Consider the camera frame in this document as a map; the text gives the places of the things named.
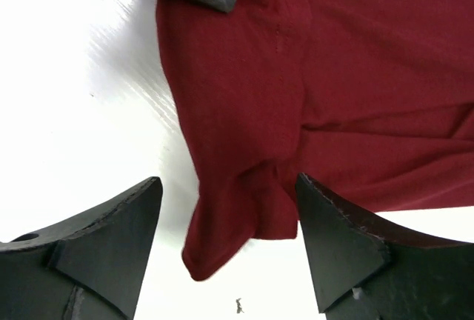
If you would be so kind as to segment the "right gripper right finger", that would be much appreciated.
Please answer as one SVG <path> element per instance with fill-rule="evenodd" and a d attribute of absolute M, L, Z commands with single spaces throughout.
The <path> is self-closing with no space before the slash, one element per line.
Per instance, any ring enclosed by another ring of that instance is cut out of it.
<path fill-rule="evenodd" d="M 473 245 L 421 233 L 307 174 L 298 212 L 318 311 L 328 319 L 473 317 Z"/>

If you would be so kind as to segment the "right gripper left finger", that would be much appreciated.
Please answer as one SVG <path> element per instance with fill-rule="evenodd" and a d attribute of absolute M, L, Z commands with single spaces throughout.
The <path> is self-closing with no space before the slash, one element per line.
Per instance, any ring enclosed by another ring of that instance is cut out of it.
<path fill-rule="evenodd" d="M 150 177 L 1 244 L 1 318 L 133 319 L 162 194 Z"/>

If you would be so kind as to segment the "dark red t shirt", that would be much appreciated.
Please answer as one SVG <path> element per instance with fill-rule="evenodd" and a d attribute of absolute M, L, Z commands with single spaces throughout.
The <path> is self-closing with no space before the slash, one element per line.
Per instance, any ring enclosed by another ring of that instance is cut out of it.
<path fill-rule="evenodd" d="M 198 177 L 182 259 L 203 281 L 293 239 L 312 176 L 373 212 L 473 204 L 473 0 L 158 0 Z"/>

